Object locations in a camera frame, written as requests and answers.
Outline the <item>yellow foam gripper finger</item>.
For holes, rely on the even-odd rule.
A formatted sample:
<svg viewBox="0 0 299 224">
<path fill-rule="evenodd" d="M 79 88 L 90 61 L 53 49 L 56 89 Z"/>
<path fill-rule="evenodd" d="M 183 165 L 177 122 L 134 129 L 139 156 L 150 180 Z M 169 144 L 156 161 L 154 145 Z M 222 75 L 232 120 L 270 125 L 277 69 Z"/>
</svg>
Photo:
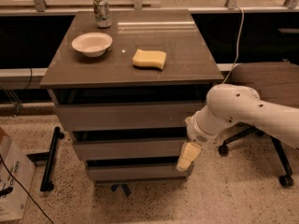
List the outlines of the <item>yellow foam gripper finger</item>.
<svg viewBox="0 0 299 224">
<path fill-rule="evenodd" d="M 192 162 L 198 157 L 201 147 L 194 143 L 188 142 L 182 146 L 177 163 L 177 170 L 180 172 L 187 171 Z"/>
</svg>

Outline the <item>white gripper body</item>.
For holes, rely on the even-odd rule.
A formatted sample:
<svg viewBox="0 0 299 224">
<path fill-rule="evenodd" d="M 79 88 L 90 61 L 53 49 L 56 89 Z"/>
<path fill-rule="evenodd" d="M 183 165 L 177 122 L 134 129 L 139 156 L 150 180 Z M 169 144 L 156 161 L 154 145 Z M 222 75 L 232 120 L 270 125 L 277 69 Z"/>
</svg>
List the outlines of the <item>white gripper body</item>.
<svg viewBox="0 0 299 224">
<path fill-rule="evenodd" d="M 187 136 L 197 144 L 205 144 L 213 141 L 219 130 L 217 129 L 214 119 L 209 119 L 209 115 L 195 113 L 185 119 Z"/>
</svg>

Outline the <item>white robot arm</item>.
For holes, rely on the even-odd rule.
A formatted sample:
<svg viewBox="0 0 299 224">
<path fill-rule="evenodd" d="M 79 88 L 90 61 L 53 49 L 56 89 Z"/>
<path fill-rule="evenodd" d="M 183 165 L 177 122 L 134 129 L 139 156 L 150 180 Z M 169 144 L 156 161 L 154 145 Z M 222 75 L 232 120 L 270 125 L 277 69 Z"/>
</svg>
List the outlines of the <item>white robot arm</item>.
<svg viewBox="0 0 299 224">
<path fill-rule="evenodd" d="M 220 84 L 209 90 L 206 105 L 185 119 L 186 142 L 178 158 L 177 170 L 186 171 L 220 132 L 239 122 L 247 123 L 282 143 L 299 148 L 299 109 L 268 103 L 256 90 L 246 86 Z"/>
</svg>

